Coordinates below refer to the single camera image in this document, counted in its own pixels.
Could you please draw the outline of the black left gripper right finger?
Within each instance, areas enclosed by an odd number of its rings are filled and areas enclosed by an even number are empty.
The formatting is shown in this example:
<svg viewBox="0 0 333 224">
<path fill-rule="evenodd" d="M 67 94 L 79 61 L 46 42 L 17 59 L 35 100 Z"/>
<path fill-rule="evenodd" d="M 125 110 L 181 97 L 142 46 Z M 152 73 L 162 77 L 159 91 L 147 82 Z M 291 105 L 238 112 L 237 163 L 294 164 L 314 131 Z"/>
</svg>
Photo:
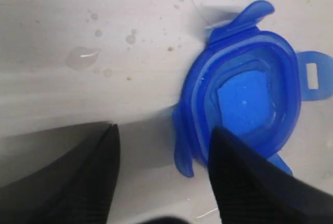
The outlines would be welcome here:
<svg viewBox="0 0 333 224">
<path fill-rule="evenodd" d="M 222 223 L 332 223 L 332 195 L 285 173 L 224 128 L 208 174 Z"/>
</svg>

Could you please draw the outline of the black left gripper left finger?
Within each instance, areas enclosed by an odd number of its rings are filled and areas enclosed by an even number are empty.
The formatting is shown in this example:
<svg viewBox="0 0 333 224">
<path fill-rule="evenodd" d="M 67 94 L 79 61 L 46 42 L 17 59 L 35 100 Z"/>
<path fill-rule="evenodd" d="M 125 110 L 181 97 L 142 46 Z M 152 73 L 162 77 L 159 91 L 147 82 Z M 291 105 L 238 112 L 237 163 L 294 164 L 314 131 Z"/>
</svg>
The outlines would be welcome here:
<svg viewBox="0 0 333 224">
<path fill-rule="evenodd" d="M 120 171 L 110 124 L 46 167 L 1 187 L 1 223 L 106 223 Z"/>
</svg>

